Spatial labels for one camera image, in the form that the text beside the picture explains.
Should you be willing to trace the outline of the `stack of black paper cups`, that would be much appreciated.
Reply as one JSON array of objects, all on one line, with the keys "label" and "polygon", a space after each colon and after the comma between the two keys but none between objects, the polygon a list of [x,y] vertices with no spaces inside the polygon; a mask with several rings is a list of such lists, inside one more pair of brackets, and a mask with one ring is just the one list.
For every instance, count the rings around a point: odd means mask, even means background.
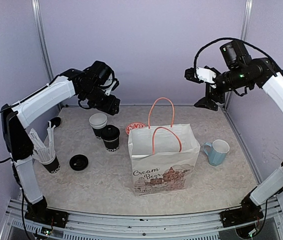
[{"label": "stack of black paper cups", "polygon": [[89,124],[99,140],[102,139],[102,130],[108,123],[108,117],[104,113],[95,113],[89,118]]}]

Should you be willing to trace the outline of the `white paper takeout bag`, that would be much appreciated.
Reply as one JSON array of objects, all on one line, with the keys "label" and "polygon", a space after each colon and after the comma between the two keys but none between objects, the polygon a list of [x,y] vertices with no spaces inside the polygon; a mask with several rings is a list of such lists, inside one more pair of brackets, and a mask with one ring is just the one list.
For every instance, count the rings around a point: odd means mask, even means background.
[{"label": "white paper takeout bag", "polygon": [[127,146],[135,196],[187,189],[201,149],[191,125],[173,119],[130,130]]}]

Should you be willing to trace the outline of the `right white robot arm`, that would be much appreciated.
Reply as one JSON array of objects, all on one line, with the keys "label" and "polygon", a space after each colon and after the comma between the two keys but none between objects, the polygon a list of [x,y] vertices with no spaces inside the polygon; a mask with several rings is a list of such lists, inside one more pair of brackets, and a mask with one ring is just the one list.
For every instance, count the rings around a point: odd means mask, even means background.
[{"label": "right white robot arm", "polygon": [[[228,68],[219,72],[213,67],[199,67],[200,54],[208,47],[225,41],[219,50]],[[225,94],[233,92],[243,97],[254,87],[261,89],[283,116],[283,69],[264,50],[247,41],[234,37],[217,38],[202,46],[194,56],[190,79],[206,85],[205,96],[195,107],[216,111],[225,103]],[[283,161],[260,185],[242,201],[237,218],[248,222],[257,213],[257,206],[283,191]]]}]

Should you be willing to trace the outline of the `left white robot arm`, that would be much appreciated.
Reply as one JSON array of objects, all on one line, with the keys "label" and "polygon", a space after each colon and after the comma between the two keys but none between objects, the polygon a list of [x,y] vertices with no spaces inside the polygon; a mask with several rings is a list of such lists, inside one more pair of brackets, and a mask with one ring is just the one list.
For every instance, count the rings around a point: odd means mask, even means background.
[{"label": "left white robot arm", "polygon": [[73,96],[77,96],[80,102],[87,101],[88,109],[113,116],[119,112],[120,100],[111,92],[119,84],[112,68],[96,61],[84,70],[68,69],[26,98],[13,105],[2,106],[2,132],[9,160],[16,169],[25,198],[33,205],[31,213],[40,222],[48,222],[52,212],[40,203],[44,196],[33,167],[34,145],[26,129],[42,114]]}]

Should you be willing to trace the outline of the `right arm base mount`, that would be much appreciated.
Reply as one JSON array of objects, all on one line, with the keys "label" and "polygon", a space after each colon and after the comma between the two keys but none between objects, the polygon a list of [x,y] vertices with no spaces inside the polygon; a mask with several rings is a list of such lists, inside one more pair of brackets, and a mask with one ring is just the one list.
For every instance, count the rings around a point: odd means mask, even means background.
[{"label": "right arm base mount", "polygon": [[224,228],[253,222],[264,217],[262,208],[255,205],[249,195],[243,198],[240,207],[224,210],[219,215]]}]

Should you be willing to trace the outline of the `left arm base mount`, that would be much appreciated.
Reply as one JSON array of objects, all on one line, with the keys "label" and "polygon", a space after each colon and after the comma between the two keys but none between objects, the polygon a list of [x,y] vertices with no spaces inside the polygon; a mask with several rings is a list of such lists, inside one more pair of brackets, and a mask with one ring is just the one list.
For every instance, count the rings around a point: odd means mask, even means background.
[{"label": "left arm base mount", "polygon": [[37,203],[27,203],[27,210],[25,213],[25,218],[27,220],[64,229],[66,227],[68,217],[69,213],[66,211],[48,208],[45,197]]}]

